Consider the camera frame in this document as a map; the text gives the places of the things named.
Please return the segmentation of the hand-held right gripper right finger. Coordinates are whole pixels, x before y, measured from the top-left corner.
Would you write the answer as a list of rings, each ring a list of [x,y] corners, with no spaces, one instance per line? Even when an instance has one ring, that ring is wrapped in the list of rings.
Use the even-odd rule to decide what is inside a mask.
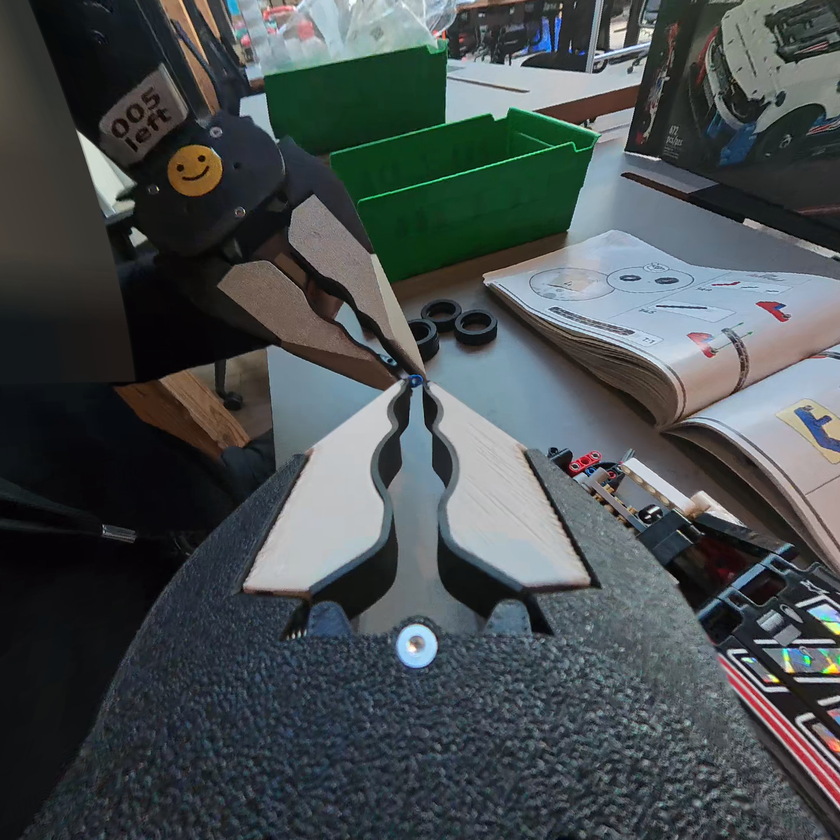
[[[516,438],[435,383],[423,388],[444,588],[488,618],[503,600],[585,589],[590,572]]]

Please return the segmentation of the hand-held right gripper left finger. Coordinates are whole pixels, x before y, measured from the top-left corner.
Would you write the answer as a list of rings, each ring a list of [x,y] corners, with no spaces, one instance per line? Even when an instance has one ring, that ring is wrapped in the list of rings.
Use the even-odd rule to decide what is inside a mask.
[[[402,467],[411,387],[400,382],[317,442],[243,583],[248,594],[336,602],[360,615],[396,578],[388,487]]]

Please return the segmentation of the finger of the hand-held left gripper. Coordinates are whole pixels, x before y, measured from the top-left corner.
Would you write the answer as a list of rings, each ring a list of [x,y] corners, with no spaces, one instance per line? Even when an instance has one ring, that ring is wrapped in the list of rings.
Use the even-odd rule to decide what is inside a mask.
[[[376,255],[315,195],[291,212],[288,242],[297,262],[319,287],[346,303],[362,328],[411,375],[426,376],[403,310]]]
[[[376,389],[390,388],[401,378],[343,325],[319,316],[304,291],[268,261],[233,266],[218,289],[272,333],[286,352]]]

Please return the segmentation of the green plastic bin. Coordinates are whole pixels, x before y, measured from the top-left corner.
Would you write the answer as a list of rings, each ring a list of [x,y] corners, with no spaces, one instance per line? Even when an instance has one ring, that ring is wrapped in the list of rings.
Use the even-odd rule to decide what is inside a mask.
[[[396,283],[566,232],[600,135],[510,108],[331,154]]]
[[[310,154],[445,122],[447,41],[267,75],[269,121]]]

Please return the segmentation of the toy brick race car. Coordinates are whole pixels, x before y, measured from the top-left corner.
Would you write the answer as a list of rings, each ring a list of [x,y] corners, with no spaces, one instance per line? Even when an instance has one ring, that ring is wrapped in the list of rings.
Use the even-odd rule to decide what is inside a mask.
[[[689,497],[629,450],[548,460],[671,574],[762,741],[832,838],[839,821],[839,583],[707,493]]]

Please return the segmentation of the black office chair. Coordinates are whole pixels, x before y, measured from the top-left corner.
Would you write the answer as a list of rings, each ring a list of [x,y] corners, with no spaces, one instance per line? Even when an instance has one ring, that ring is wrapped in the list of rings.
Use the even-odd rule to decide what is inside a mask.
[[[227,364],[228,362],[225,359],[216,360],[213,363],[213,388],[228,411],[238,412],[243,407],[244,398],[228,388]]]

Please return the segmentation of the open instruction booklet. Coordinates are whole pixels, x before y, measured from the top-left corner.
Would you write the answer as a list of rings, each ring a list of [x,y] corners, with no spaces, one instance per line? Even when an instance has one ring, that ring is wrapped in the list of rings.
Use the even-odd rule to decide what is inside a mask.
[[[611,230],[484,282],[838,570],[838,280],[693,266]]]

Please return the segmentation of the wooden-edged table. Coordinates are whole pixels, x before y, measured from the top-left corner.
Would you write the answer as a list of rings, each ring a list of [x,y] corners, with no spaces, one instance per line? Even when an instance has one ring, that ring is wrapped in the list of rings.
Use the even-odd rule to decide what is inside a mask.
[[[445,122],[509,109],[531,111],[568,123],[636,106],[643,72],[622,66],[597,73],[479,61],[447,62]],[[242,101],[240,110],[262,127],[270,124],[266,92]]]

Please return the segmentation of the black toy car box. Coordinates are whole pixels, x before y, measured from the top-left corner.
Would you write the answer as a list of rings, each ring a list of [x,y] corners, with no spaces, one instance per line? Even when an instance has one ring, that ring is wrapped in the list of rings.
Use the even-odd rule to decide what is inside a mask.
[[[626,151],[838,229],[839,2],[656,9]]]

